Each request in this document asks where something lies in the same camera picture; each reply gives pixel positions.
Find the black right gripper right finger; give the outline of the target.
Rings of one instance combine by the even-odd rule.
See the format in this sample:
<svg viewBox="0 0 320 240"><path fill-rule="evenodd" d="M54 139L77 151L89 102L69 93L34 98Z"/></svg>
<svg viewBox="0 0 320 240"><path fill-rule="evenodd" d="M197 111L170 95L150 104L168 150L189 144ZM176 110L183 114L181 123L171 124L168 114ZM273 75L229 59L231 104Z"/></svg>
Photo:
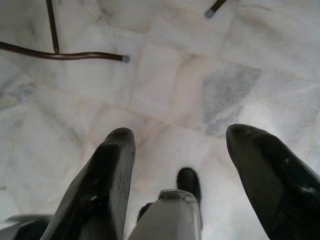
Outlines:
<svg viewBox="0 0 320 240"><path fill-rule="evenodd" d="M278 137L250 125L230 125L226 145L269 240L320 240L320 176Z"/></svg>

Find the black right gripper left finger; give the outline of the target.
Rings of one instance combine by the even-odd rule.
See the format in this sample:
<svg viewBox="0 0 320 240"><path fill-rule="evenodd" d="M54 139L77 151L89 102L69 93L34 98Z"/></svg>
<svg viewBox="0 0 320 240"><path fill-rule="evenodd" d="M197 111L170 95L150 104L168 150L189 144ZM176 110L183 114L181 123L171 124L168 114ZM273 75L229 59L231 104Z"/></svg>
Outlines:
<svg viewBox="0 0 320 240"><path fill-rule="evenodd" d="M123 240L135 153L132 130L113 130L69 185L40 240Z"/></svg>

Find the grey right robot leg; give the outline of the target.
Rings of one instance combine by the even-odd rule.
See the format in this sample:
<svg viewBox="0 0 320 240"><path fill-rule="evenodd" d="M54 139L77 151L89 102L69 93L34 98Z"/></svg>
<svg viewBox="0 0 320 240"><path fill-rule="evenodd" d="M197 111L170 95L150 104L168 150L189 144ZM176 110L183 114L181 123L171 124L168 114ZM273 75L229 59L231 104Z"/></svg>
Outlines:
<svg viewBox="0 0 320 240"><path fill-rule="evenodd" d="M201 187L190 167L179 170L175 189L164 189L139 211L127 240L201 240Z"/></svg>

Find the marble pattern folding table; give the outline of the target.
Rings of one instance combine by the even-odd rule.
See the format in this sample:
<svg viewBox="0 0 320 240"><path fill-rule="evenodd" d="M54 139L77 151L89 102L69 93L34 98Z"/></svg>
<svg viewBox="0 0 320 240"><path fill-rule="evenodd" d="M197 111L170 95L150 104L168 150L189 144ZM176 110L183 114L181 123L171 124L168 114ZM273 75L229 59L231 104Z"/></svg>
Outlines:
<svg viewBox="0 0 320 240"><path fill-rule="evenodd" d="M211 19L226 1L227 0L216 0L213 6L205 12L205 17Z"/></svg>
<svg viewBox="0 0 320 240"><path fill-rule="evenodd" d="M77 52L77 53L60 53L58 34L53 10L52 0L46 0L47 13L49 18L50 32L53 44L54 53L43 52L24 48L21 46L9 44L0 41L0 50L24 55L27 57L54 60L54 61L76 61L85 59L103 59L117 62L129 63L130 57L128 55L120 55L106 52Z"/></svg>

